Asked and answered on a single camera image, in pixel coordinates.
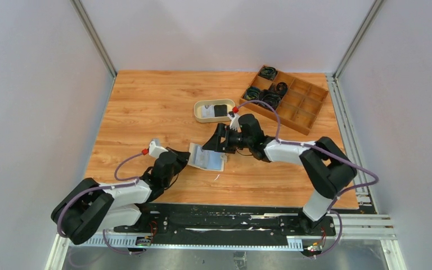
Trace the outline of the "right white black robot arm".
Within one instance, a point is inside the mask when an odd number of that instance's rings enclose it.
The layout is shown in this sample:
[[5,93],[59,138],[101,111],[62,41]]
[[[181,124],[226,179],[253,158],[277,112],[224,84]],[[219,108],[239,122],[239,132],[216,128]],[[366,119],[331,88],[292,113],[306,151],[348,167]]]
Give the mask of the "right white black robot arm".
[[229,125],[219,123],[214,134],[202,146],[226,154],[248,149],[257,160],[301,165],[313,185],[314,192],[299,216],[300,230],[312,235],[321,228],[321,220],[333,201],[357,175],[347,156],[328,137],[316,141],[296,142],[264,134],[253,114],[235,116]]

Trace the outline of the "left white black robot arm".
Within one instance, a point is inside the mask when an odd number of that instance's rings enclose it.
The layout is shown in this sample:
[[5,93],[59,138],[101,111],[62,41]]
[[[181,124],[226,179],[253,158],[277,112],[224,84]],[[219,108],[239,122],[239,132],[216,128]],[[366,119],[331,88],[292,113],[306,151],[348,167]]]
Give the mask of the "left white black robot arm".
[[120,178],[117,184],[83,179],[52,211],[57,233],[79,245],[95,233],[119,226],[144,232],[150,217],[139,205],[150,203],[170,188],[174,177],[186,167],[190,152],[170,147],[148,147],[137,156],[155,159],[143,175]]

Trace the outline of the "beige card holder wallet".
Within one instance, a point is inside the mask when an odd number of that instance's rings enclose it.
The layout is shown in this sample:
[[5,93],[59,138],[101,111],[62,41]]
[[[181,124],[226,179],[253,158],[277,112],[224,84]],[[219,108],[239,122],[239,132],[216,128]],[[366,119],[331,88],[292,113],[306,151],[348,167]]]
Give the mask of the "beige card holder wallet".
[[188,165],[206,171],[223,172],[227,155],[212,150],[203,150],[201,145],[189,144],[190,158]]

